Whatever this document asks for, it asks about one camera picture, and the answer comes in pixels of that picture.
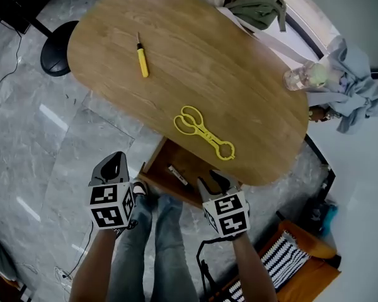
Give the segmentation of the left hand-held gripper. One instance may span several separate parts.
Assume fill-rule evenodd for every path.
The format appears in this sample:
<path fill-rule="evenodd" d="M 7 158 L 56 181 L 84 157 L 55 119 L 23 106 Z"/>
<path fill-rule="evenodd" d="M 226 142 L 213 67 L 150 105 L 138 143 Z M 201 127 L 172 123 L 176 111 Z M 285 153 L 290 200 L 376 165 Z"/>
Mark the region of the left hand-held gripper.
<path fill-rule="evenodd" d="M 127 228 L 135 206 L 126 156 L 115 152 L 105 157 L 92 172 L 88 212 L 99 230 Z"/>

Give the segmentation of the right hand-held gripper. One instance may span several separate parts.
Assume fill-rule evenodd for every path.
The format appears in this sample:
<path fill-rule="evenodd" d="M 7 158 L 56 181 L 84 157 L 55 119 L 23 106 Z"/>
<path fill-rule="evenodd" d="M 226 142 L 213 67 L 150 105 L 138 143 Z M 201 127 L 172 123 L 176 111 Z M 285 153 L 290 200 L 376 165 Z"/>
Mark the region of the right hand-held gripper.
<path fill-rule="evenodd" d="M 248 231 L 249 204 L 241 183 L 222 171 L 210 170 L 210 175 L 221 188 L 221 193 L 212 193 L 205 181 L 201 177 L 197 178 L 197 188 L 208 223 L 221 238 Z"/>

